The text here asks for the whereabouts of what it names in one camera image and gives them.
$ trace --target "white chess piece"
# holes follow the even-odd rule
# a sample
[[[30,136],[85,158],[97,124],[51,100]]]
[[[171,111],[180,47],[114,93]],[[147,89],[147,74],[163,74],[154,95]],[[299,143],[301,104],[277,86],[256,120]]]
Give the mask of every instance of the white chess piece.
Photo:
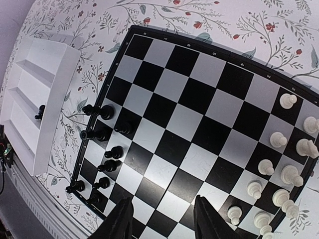
[[[289,192],[285,189],[279,189],[273,194],[273,203],[276,207],[281,207],[287,218],[296,218],[299,214],[299,207],[289,199]]]
[[[300,139],[297,142],[296,150],[300,156],[309,156],[311,158],[317,158],[319,156],[317,146],[315,146],[312,140],[306,138]]]
[[[294,184],[296,187],[301,187],[304,184],[304,179],[298,174],[295,166],[288,165],[281,171],[281,180],[286,184]]]
[[[258,164],[258,171],[263,175],[273,175],[274,168],[273,163],[268,159],[263,159]]]
[[[232,225],[239,224],[240,222],[239,218],[241,217],[242,214],[243,212],[241,211],[239,207],[231,207],[230,209],[228,209],[228,212],[227,212],[227,216],[230,218]]]
[[[319,119],[316,119],[315,117],[308,117],[304,121],[304,130],[307,133],[316,133],[317,130],[319,130]]]
[[[269,225],[270,221],[270,215],[266,212],[260,212],[254,217],[254,225],[257,228],[260,228],[259,232],[263,236],[263,239],[274,238],[274,234],[271,232],[273,229]]]
[[[262,186],[259,182],[251,182],[247,186],[248,195],[253,197],[254,199],[261,198],[261,191],[262,191]]]
[[[288,110],[297,102],[297,96],[286,93],[280,97],[279,102],[282,108]]]
[[[287,144],[287,138],[282,133],[275,132],[270,136],[270,144],[275,148],[279,148]]]

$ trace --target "black square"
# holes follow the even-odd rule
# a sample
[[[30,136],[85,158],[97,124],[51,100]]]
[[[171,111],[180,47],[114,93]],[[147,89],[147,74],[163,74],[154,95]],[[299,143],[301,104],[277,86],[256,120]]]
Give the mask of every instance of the black square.
[[[247,165],[246,170],[252,172],[253,174],[258,175],[266,180],[270,179],[270,176],[263,175],[258,171],[258,164],[263,159],[268,159],[273,163],[274,169],[277,167],[279,160],[281,159],[282,154],[275,151],[274,149],[267,147],[266,145],[258,142],[257,146],[251,155]]]
[[[158,85],[163,70],[164,68],[161,66],[143,61],[133,83],[153,92]]]
[[[229,217],[227,216],[227,213],[228,213],[228,209],[230,209],[231,207],[234,207],[234,206],[237,206],[242,210],[243,214],[240,217],[241,222],[243,221],[245,216],[249,213],[250,209],[252,208],[252,205],[229,195],[228,198],[226,199],[226,201],[224,202],[223,206],[221,206],[221,208],[219,209],[218,213],[226,222],[228,222],[230,224],[231,224],[231,221],[230,221]]]
[[[131,85],[130,82],[115,76],[106,94],[106,98],[122,106],[130,91]]]
[[[284,155],[304,165],[308,157],[300,156],[296,151],[297,142],[302,138],[315,142],[315,138],[295,127],[285,148]]]
[[[271,114],[277,116],[278,118],[280,118],[280,119],[282,119],[282,120],[284,120],[292,125],[295,125],[297,118],[298,118],[298,115],[299,115],[299,112],[300,112],[300,109],[301,109],[301,106],[303,105],[303,99],[296,95],[297,102],[290,109],[287,110],[287,109],[282,108],[280,105],[280,102],[279,102],[280,97],[285,93],[292,94],[290,91],[287,91],[284,88],[280,87],[278,94],[277,94],[277,97],[276,97],[276,101],[275,101],[273,109],[271,111]]]
[[[226,64],[217,88],[242,100],[246,98],[254,74],[237,66]]]
[[[101,212],[104,212],[104,209],[105,209],[106,204],[107,204],[107,202],[108,202],[108,198],[105,197],[102,193],[100,193],[98,190],[96,190],[96,189],[94,189],[94,188],[92,188],[90,197],[91,197],[93,194],[99,195],[100,201],[99,201],[98,203],[92,203],[92,205],[93,205],[94,207],[96,207],[98,210],[100,210]]]
[[[197,128],[192,142],[219,155],[231,132],[231,128],[204,116]]]
[[[144,118],[166,128],[175,107],[175,102],[159,96],[158,94],[153,94],[148,107],[145,110]]]
[[[147,224],[148,227],[152,228],[154,231],[166,238],[171,234],[176,225],[177,222],[160,213],[159,211],[154,211]]]
[[[153,208],[157,208],[165,190],[151,180],[143,177],[135,196]]]
[[[272,182],[268,182],[261,194],[261,198],[256,201],[254,206],[268,213],[276,214],[280,208],[273,203],[273,195],[279,189],[282,188]]]
[[[191,203],[202,184],[203,181],[179,168],[168,187],[168,191]]]
[[[204,115],[216,89],[189,78],[178,103]]]
[[[190,147],[190,142],[165,130],[155,154],[179,167]]]
[[[180,46],[175,46],[166,68],[178,72],[185,76],[189,76],[197,61],[199,53]]]
[[[86,158],[84,158],[82,162],[80,175],[83,178],[85,178],[90,184],[94,184],[97,173],[98,173],[97,167],[95,167]]]
[[[241,167],[218,157],[205,181],[224,192],[230,193],[243,171],[244,169]]]
[[[244,102],[233,128],[258,141],[264,131],[268,118],[268,112]]]
[[[139,116],[138,114],[126,109],[122,108],[121,112],[119,114],[118,120],[116,121],[116,124],[123,123],[123,122],[128,122],[132,125],[133,127],[133,132],[130,134],[122,134],[125,137],[129,138],[130,140],[133,140],[134,135],[136,133],[136,130],[138,129],[140,122],[142,120],[142,117]]]
[[[191,204],[189,205],[186,213],[184,216],[180,219],[179,223],[184,225],[185,227],[188,227],[191,230],[195,230],[194,227],[194,206]]]
[[[132,220],[132,235],[135,236],[136,238],[140,238],[145,227],[146,226],[143,223],[141,223],[140,221],[133,218],[133,220]]]
[[[152,157],[151,152],[132,142],[124,163],[144,175]]]
[[[125,55],[143,60],[152,41],[153,40],[148,37],[135,35],[126,50]]]
[[[118,204],[123,198],[133,198],[133,195],[122,188],[119,184],[115,183],[110,195],[110,200],[113,203]]]

